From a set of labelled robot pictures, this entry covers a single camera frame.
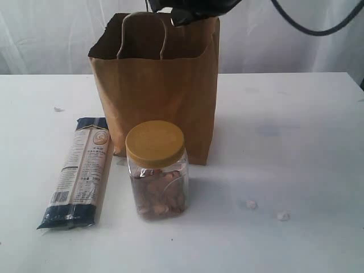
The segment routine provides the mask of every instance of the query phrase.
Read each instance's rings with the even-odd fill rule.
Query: white curtain
[[[323,30],[359,0],[280,0],[302,25]],[[117,12],[144,0],[0,0],[0,74],[91,73],[87,54]],[[364,78],[364,11],[340,32],[311,37],[292,28],[269,0],[243,0],[221,17],[222,73],[346,71]]]

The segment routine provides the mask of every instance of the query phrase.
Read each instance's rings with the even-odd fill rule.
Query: plastic jar
[[[185,211],[188,159],[181,129],[166,121],[148,121],[135,126],[125,143],[138,214],[152,220]]]

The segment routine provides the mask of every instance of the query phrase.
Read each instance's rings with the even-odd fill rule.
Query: table surface
[[[114,157],[99,223],[69,231],[36,227],[76,119],[103,115],[93,76],[0,76],[0,90],[0,272],[363,272],[364,92],[346,73],[219,75],[188,210],[138,218]]]

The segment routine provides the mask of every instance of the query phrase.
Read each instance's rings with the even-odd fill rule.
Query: yellow lid
[[[135,126],[125,144],[127,156],[147,169],[168,167],[184,153],[181,129],[166,121],[147,121]]]

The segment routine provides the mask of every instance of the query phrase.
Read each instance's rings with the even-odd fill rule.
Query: black object
[[[80,118],[77,120],[77,130],[91,126],[107,129],[105,118]],[[68,204],[49,206],[44,213],[43,220],[37,229],[46,228],[75,228],[95,224],[96,206],[92,204]]]
[[[241,0],[149,0],[152,11],[155,13],[165,7],[171,7],[171,17],[174,26],[190,24],[194,21],[228,13]],[[327,36],[348,25],[363,9],[364,0],[361,0],[351,13],[338,25],[323,31],[310,30],[294,21],[281,7],[277,0],[271,0],[279,14],[297,30],[312,36]]]

